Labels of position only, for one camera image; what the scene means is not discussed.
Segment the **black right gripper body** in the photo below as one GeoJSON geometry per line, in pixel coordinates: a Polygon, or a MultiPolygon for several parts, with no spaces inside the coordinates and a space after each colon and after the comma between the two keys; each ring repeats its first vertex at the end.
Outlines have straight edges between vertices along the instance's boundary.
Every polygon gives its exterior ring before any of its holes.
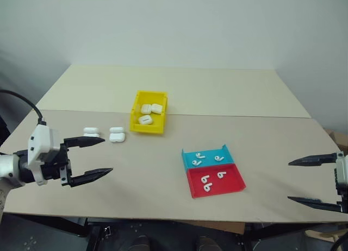
{"type": "Polygon", "coordinates": [[[334,176],[337,194],[341,196],[340,205],[347,205],[347,183],[339,182],[339,173],[336,168],[334,169],[334,176]]]}

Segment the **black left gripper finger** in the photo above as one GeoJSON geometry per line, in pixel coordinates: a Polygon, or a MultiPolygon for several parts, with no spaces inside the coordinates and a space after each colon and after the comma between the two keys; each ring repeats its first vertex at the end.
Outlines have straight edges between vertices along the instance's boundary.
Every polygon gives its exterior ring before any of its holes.
{"type": "Polygon", "coordinates": [[[80,136],[80,137],[65,138],[63,145],[66,149],[69,149],[72,147],[84,148],[84,147],[97,145],[104,141],[105,139],[100,137],[80,136]]]}
{"type": "Polygon", "coordinates": [[[76,187],[76,186],[81,186],[87,183],[91,183],[107,175],[112,170],[113,168],[98,168],[95,170],[86,171],[83,175],[70,177],[68,185],[71,187],[76,187]]]}

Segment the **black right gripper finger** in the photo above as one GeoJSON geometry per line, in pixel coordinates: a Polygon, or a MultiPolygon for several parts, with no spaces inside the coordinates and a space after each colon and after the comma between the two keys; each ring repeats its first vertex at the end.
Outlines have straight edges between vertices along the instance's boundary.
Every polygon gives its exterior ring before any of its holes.
{"type": "Polygon", "coordinates": [[[289,166],[321,166],[322,164],[335,163],[337,153],[310,155],[291,161],[289,166]]]}
{"type": "Polygon", "coordinates": [[[324,203],[320,199],[301,198],[301,197],[293,197],[293,196],[288,196],[288,199],[313,209],[341,212],[341,206],[339,204],[324,203]]]}

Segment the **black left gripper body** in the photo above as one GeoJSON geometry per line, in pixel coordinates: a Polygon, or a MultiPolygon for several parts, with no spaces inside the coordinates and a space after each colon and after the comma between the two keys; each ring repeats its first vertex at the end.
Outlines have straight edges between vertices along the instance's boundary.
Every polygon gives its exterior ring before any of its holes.
{"type": "Polygon", "coordinates": [[[59,179],[62,186],[73,186],[71,162],[68,157],[68,147],[60,144],[60,149],[53,153],[47,161],[41,166],[44,179],[59,179]]]}

